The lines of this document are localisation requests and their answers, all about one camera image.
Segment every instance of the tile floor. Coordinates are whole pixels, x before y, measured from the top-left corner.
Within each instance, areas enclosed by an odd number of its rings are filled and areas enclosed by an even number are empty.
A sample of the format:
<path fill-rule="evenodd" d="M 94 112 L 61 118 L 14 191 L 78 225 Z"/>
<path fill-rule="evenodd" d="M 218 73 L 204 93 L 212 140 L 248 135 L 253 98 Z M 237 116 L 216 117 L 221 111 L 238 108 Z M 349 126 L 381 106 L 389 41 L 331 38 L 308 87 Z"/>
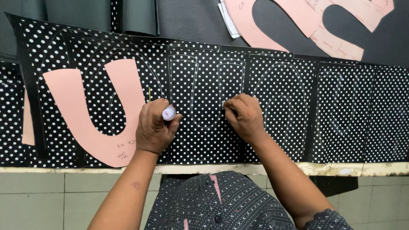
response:
<path fill-rule="evenodd" d="M 0 173 L 0 230 L 85 230 L 119 174 Z M 267 176 L 249 176 L 274 196 Z M 154 174 L 144 228 L 160 185 Z M 409 177 L 361 177 L 329 197 L 355 230 L 409 230 Z"/>

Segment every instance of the dark shirt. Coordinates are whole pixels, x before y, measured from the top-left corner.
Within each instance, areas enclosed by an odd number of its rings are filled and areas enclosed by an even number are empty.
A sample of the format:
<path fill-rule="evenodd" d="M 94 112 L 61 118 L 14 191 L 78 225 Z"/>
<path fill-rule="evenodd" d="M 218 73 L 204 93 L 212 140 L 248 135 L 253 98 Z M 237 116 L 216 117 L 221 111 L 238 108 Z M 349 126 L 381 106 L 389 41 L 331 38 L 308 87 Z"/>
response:
<path fill-rule="evenodd" d="M 145 230 L 295 230 L 283 206 L 234 171 L 185 179 L 166 178 Z M 336 211 L 317 213 L 306 230 L 352 230 Z"/>

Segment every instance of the small white bottle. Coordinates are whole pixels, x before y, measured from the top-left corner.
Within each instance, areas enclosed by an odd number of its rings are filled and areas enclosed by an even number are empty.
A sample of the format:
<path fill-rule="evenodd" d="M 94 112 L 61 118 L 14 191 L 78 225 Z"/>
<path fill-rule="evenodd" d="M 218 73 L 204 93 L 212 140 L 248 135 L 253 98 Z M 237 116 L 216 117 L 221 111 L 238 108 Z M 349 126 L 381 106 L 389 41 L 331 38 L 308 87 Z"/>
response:
<path fill-rule="evenodd" d="M 175 116 L 176 116 L 176 109 L 172 105 L 169 105 L 168 107 L 166 107 L 166 109 L 163 110 L 162 112 L 162 117 L 163 117 L 163 120 L 165 121 L 171 121 L 173 120 L 173 118 L 175 118 Z"/>

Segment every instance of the white paper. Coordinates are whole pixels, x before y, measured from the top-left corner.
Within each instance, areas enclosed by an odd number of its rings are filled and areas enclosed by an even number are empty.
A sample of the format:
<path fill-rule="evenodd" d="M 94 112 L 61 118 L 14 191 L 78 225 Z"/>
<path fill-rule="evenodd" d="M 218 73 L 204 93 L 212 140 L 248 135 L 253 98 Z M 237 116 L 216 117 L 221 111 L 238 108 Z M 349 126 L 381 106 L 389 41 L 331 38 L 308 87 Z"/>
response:
<path fill-rule="evenodd" d="M 224 4 L 224 1 L 221 0 L 222 3 L 217 4 L 219 6 L 220 13 L 222 14 L 223 20 L 225 22 L 225 25 L 227 27 L 227 30 L 230 33 L 230 36 L 232 38 L 238 38 L 241 35 L 237 31 L 236 27 L 233 24 L 233 21 L 231 20 L 229 13 L 227 12 L 226 6 Z"/>

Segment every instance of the hand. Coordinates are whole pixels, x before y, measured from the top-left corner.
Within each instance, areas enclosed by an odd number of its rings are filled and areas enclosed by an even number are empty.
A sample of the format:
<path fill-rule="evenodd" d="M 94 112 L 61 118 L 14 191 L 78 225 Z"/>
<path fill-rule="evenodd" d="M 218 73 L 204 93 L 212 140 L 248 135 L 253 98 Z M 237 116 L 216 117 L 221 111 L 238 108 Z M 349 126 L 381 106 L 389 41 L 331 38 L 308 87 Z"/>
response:
<path fill-rule="evenodd" d="M 177 114 L 166 127 L 162 112 L 168 105 L 169 101 L 163 98 L 144 104 L 136 129 L 136 150 L 145 150 L 160 155 L 173 140 L 183 116 Z"/>
<path fill-rule="evenodd" d="M 227 121 L 252 147 L 266 137 L 271 138 L 264 129 L 263 115 L 257 97 L 242 93 L 225 101 L 224 106 Z"/>

